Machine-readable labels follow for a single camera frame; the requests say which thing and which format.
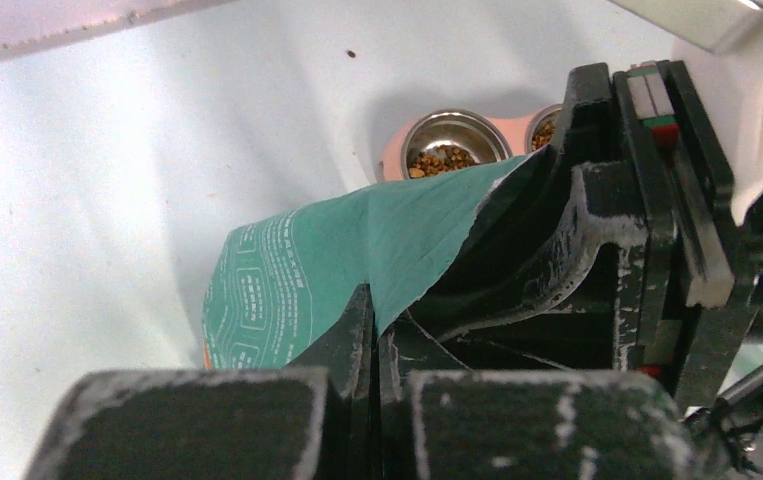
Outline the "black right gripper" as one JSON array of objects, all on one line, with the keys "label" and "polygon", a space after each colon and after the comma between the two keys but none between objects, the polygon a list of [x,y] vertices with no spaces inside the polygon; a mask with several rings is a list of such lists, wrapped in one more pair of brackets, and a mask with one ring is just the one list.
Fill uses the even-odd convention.
[{"label": "black right gripper", "polygon": [[733,220],[733,187],[684,63],[612,81],[604,63],[577,67],[551,141],[489,195],[409,314],[442,341],[520,322],[575,293],[602,249],[645,254],[632,366],[678,406],[709,406],[763,311],[763,234]]}]

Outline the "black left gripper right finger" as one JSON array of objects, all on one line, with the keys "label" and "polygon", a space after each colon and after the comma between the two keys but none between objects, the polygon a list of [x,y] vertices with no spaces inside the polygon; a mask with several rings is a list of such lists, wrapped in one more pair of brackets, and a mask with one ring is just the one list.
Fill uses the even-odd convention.
[{"label": "black left gripper right finger", "polygon": [[413,320],[378,339],[388,479],[696,479],[695,445],[652,378],[471,370]]}]

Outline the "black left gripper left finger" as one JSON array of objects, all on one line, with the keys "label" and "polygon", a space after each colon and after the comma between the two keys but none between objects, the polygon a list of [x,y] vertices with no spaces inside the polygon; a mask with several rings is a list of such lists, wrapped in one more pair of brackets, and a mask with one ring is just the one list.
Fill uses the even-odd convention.
[{"label": "black left gripper left finger", "polygon": [[108,370],[55,410],[30,479],[372,479],[370,289],[280,369]]}]

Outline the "green pet food bag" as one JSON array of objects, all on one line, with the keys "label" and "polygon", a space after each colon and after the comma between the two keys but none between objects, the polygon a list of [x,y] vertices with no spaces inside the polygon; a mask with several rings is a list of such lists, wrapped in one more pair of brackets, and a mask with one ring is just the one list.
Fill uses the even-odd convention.
[{"label": "green pet food bag", "polygon": [[234,229],[202,310],[208,369],[277,369],[338,321],[367,285],[379,330],[450,268],[475,224],[534,162],[523,155],[378,183]]}]

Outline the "kibble in right bowl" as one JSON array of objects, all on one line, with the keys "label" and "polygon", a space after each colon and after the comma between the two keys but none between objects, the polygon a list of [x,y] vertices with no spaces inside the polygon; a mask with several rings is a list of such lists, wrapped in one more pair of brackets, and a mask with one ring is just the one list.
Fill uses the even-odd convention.
[{"label": "kibble in right bowl", "polygon": [[545,145],[548,145],[555,133],[556,121],[554,119],[543,119],[537,123],[531,134],[530,148],[536,151]]}]

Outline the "kibble in bowl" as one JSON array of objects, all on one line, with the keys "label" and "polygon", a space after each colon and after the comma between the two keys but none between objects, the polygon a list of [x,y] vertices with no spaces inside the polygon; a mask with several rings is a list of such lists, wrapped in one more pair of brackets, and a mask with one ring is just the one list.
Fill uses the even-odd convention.
[{"label": "kibble in bowl", "polygon": [[545,145],[548,145],[555,133],[556,121],[554,119],[543,119],[537,123],[531,134],[530,148],[536,151]]},{"label": "kibble in bowl", "polygon": [[476,159],[468,150],[454,145],[440,145],[414,154],[407,161],[406,173],[410,179],[420,179],[462,170],[476,164]]}]

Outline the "pink double bowl stand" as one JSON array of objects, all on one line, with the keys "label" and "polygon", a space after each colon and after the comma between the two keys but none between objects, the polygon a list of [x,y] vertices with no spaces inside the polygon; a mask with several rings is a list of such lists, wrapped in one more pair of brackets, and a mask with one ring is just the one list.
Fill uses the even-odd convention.
[{"label": "pink double bowl stand", "polygon": [[[485,117],[485,116],[483,117],[493,122],[498,127],[500,132],[505,136],[512,150],[511,157],[513,157],[513,156],[528,154],[525,152],[524,134],[525,134],[526,128],[528,127],[530,123],[532,116],[539,110],[531,114],[524,115],[522,117],[512,117],[512,118],[498,118],[498,117]],[[411,127],[416,122],[416,120],[410,122],[405,127],[403,127],[388,142],[387,146],[384,148],[383,153],[381,154],[381,157],[379,160],[379,164],[382,169],[384,180],[386,181],[406,180],[403,177],[401,164],[400,164],[400,147],[402,145],[404,134],[406,133],[408,128]]]}]

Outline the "steel bowl right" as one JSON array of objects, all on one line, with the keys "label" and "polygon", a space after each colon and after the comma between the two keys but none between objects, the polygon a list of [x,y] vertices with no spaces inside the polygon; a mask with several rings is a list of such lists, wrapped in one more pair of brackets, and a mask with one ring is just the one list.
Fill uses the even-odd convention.
[{"label": "steel bowl right", "polygon": [[562,106],[554,104],[536,112],[526,128],[524,147],[526,153],[534,152],[547,145],[557,129]]}]

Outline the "steel bowl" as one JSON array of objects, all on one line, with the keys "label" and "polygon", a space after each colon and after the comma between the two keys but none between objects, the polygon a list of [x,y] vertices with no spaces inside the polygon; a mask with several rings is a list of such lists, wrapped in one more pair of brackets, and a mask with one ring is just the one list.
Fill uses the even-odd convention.
[{"label": "steel bowl", "polygon": [[554,104],[536,112],[526,128],[524,147],[526,153],[534,152],[547,145],[557,129],[562,106]]},{"label": "steel bowl", "polygon": [[408,128],[400,147],[403,177],[407,161],[416,153],[440,145],[454,145],[468,150],[475,166],[503,161],[512,156],[511,147],[498,127],[487,118],[467,110],[439,110],[429,113]]}]

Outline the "kibble in left bowl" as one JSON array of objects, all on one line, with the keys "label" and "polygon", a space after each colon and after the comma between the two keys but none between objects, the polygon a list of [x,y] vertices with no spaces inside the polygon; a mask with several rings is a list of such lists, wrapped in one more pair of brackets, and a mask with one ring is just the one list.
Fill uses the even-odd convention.
[{"label": "kibble in left bowl", "polygon": [[420,179],[462,170],[476,164],[476,159],[468,150],[454,145],[440,145],[414,154],[407,161],[406,173],[410,179]]}]

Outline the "steel bowl left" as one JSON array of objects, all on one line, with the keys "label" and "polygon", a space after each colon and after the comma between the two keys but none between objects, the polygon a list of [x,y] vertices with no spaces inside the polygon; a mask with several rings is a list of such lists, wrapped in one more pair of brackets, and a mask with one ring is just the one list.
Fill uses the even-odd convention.
[{"label": "steel bowl left", "polygon": [[439,110],[429,113],[408,128],[400,147],[403,177],[407,161],[416,153],[440,145],[454,145],[468,150],[475,166],[503,161],[512,156],[511,147],[498,127],[487,118],[467,110]]}]

